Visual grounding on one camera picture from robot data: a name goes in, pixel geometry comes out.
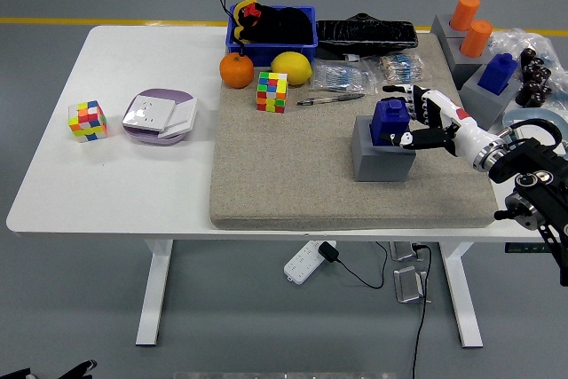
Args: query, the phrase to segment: blue plastic crate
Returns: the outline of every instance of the blue plastic crate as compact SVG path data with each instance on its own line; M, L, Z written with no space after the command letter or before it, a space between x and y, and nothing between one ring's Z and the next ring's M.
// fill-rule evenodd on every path
M231 6L231 14L233 14L235 5ZM245 43L245 54L252 60L255 67L269 67L272 60L283 52L293 51L300 52L310 62L316 56L316 48L318 47L318 35L316 33L316 10L313 6L272 6L272 8L297 8L305 13L312 24L313 43L312 44L283 44L283 43ZM227 51L239 52L241 47L231 40L231 34L234 30L234 22L229 19L227 25L227 37L225 44Z

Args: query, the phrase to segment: colorful cube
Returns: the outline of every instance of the colorful cube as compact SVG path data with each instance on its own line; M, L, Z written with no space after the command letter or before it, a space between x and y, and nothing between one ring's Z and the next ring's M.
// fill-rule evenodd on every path
M107 137L107 118L97 101L69 106L69 128L79 142Z
M256 109L284 113L288 96L288 75L261 71L256 87Z

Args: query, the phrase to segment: yellow floor line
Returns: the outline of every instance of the yellow floor line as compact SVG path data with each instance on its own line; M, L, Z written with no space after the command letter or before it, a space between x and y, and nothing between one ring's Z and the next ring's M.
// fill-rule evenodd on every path
M188 20L115 20L90 18L18 18L0 17L0 24L41 24L48 26L207 26L226 27L227 21Z
M21 18L0 17L0 24L30 24L55 26L206 26L226 27L226 21L193 21L193 20L125 20L125 19L98 19L98 18ZM430 26L414 26L417 31L430 31ZM496 28L495 31L507 28ZM537 33L542 36L568 37L568 30L526 28L528 33Z

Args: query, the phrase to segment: gray floor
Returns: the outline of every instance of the gray floor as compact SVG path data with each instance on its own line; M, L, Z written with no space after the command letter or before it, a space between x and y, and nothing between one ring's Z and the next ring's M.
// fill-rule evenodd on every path
M319 19L367 12L428 26L457 0L259 0L312 4ZM568 0L482 0L499 28L566 28ZM218 0L0 0L3 17L224 20ZM0 25L0 210L6 217L90 28ZM568 64L568 42L554 38ZM56 378L95 359L98 379L179 371L373 371L410 376L417 305L324 265L297 287L282 266L297 242L178 241L159 343L134 345L150 252L136 241L30 241L0 229L0 375L30 366ZM340 243L340 258L379 281L382 251ZM434 250L417 377L566 377L566 289L551 256L477 244L464 257L485 347L463 350Z

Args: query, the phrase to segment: black stuffed toy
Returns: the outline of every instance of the black stuffed toy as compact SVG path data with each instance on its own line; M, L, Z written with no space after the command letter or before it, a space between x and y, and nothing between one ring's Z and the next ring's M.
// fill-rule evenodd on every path
M281 9L244 0L231 15L235 23L233 40L238 43L313 44L313 28L308 16L298 8Z

